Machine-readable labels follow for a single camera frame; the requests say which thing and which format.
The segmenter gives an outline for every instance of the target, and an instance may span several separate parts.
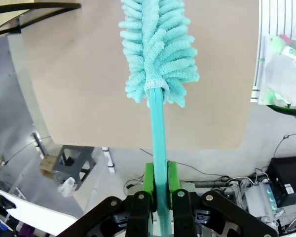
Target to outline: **black electronic device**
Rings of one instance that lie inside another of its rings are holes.
[[[266,173],[277,207],[296,204],[296,157],[272,158]]]

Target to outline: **white plastic bag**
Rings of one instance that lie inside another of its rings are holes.
[[[74,184],[74,178],[68,178],[63,184],[59,185],[57,191],[61,193],[65,198],[74,194],[77,184]]]

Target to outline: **cardboard box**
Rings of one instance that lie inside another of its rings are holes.
[[[55,166],[56,160],[57,160],[57,157],[45,156],[45,158],[41,161],[39,166],[39,169],[43,176],[53,179],[52,170]]]

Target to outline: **black bracket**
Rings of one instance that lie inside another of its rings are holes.
[[[197,225],[219,237],[277,237],[277,232],[216,191],[201,197],[180,189],[172,193],[174,236],[197,237]]]
[[[19,25],[17,27],[12,27],[6,30],[0,31],[0,35],[7,34],[7,33],[20,33],[21,29],[30,26],[34,23],[37,23],[39,21],[45,20],[47,18],[50,18],[52,16],[56,16],[71,10],[75,10],[78,8],[81,8],[80,3],[66,3],[66,2],[32,2],[32,3],[18,3],[18,4],[8,4],[8,5],[2,5],[0,6],[0,14],[5,12],[11,12],[11,11],[19,11],[19,10],[34,10],[34,9],[41,9],[41,8],[61,8],[59,10],[53,11],[51,13],[48,13],[46,15],[40,16],[36,19],[33,19],[31,21],[28,21],[27,23],[23,25]]]
[[[140,191],[122,201],[108,197],[57,237],[148,237],[152,226],[151,195]]]

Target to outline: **beige cardboard panel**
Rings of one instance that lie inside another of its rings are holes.
[[[186,84],[186,107],[165,105],[167,147],[228,149],[241,141],[255,72],[259,2],[186,0],[201,80]],[[126,97],[118,0],[85,0],[82,9],[22,31],[34,90],[60,144],[150,148],[146,101]]]

